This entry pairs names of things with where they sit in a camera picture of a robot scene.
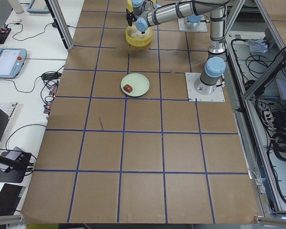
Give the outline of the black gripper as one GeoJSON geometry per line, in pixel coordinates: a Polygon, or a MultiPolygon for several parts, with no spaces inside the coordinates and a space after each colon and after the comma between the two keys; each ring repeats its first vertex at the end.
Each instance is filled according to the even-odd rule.
{"type": "Polygon", "coordinates": [[[139,31],[144,34],[148,29],[148,26],[144,23],[139,23],[139,31]]]}

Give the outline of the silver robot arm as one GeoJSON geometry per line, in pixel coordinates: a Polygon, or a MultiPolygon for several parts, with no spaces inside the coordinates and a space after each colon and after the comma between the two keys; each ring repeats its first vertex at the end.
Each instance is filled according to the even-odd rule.
{"type": "Polygon", "coordinates": [[[145,33],[148,28],[170,21],[179,23],[179,30],[189,32],[200,44],[209,37],[208,58],[200,77],[194,82],[199,94],[211,95],[225,72],[224,58],[227,0],[178,0],[166,5],[153,0],[133,0],[132,10],[126,11],[129,26],[145,33]]]}

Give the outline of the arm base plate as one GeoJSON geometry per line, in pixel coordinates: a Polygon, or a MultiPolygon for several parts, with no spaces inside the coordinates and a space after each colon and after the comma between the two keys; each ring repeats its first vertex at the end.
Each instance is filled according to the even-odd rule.
{"type": "Polygon", "coordinates": [[[184,32],[207,32],[206,18],[204,15],[190,15],[182,19],[178,19],[179,31],[184,32]]]}
{"type": "Polygon", "coordinates": [[[225,102],[223,86],[220,79],[215,85],[205,85],[201,73],[185,73],[188,100],[191,102],[225,102]]]}

